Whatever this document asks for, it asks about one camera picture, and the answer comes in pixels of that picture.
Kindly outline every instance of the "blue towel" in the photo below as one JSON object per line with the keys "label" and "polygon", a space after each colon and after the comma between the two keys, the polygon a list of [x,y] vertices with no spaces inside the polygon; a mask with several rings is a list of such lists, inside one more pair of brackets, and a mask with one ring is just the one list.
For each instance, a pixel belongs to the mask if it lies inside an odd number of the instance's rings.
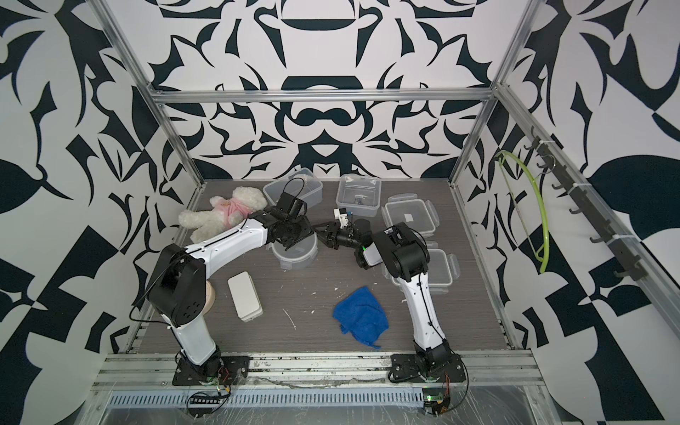
{"label": "blue towel", "polygon": [[375,349],[380,348],[373,344],[375,340],[390,327],[385,311],[366,286],[336,305],[333,318],[340,322],[343,334],[351,332],[357,341]]}

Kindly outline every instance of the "white teddy bear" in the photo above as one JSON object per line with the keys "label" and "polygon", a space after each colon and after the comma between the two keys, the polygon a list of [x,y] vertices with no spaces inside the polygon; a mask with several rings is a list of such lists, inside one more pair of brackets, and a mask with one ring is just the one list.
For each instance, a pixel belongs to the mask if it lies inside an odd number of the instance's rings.
{"label": "white teddy bear", "polygon": [[231,199],[222,197],[210,198],[212,211],[182,211],[180,226],[195,228],[191,241],[198,243],[217,236],[236,226],[252,212],[264,209],[267,200],[257,188],[238,187],[231,194]]}

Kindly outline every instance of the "black and white patterned wall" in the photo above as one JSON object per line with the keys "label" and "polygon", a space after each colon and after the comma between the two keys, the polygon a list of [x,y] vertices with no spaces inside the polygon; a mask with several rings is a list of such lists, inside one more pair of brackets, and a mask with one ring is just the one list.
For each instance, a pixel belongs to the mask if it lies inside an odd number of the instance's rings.
{"label": "black and white patterned wall", "polygon": [[0,422],[75,419],[194,183],[83,0],[0,6]]}
{"label": "black and white patterned wall", "polygon": [[481,101],[168,105],[206,179],[449,177]]}
{"label": "black and white patterned wall", "polygon": [[[159,90],[488,87],[526,0],[116,0]],[[477,101],[171,105],[203,176],[449,177]]]}
{"label": "black and white patterned wall", "polygon": [[[680,197],[680,3],[549,0],[511,75],[510,87],[619,217],[676,281]],[[680,341],[622,271],[593,244],[575,205],[539,179],[550,256],[539,264],[498,164],[510,150],[540,169],[535,152],[499,106],[459,181],[466,212],[515,336],[532,348],[567,423],[680,422]],[[509,181],[535,246],[541,218],[528,180]]]}
{"label": "black and white patterned wall", "polygon": [[163,90],[489,86],[526,0],[115,0]]}

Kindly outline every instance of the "white debris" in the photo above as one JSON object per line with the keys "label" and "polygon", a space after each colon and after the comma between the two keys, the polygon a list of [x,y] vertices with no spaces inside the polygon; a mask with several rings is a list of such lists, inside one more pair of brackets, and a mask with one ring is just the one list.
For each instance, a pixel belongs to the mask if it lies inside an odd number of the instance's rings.
{"label": "white debris", "polygon": [[296,329],[297,329],[297,326],[295,326],[295,322],[293,322],[293,319],[290,318],[290,314],[288,314],[288,312],[286,311],[286,309],[281,309],[281,310],[283,310],[284,313],[286,314],[286,316],[288,316],[288,319],[290,319],[290,323],[293,323],[293,330],[296,330]]}

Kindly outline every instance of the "plastic sheet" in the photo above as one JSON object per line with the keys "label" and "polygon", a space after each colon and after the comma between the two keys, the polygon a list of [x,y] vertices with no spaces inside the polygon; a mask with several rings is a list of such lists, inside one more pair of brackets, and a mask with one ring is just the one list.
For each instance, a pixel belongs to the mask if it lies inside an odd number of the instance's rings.
{"label": "plastic sheet", "polygon": [[[395,388],[393,386],[388,389],[389,391],[395,391]],[[250,399],[252,401],[256,394],[262,394],[263,391],[267,390],[233,388],[233,397],[239,395],[242,399]],[[324,389],[317,388],[311,391],[323,393]],[[402,399],[406,399],[407,393],[413,394],[414,390],[412,388],[396,388],[396,391],[403,391],[404,397]],[[183,393],[193,394],[194,392],[195,390]],[[464,386],[451,387],[452,404],[460,400],[463,392]],[[303,404],[292,405],[290,407],[282,407],[281,405],[270,407],[272,403],[250,403],[244,407],[237,407],[239,403],[233,403],[227,404],[214,413],[197,419],[189,416],[184,407],[108,406],[101,424],[340,425],[380,423],[394,425],[526,425],[535,423],[523,387],[516,386],[472,386],[469,388],[465,401],[457,409],[448,411],[438,417],[426,415],[422,408],[416,407],[412,402],[395,403],[390,401],[389,403],[383,403],[384,405],[355,402],[344,406],[325,407],[319,407],[315,403]]]}

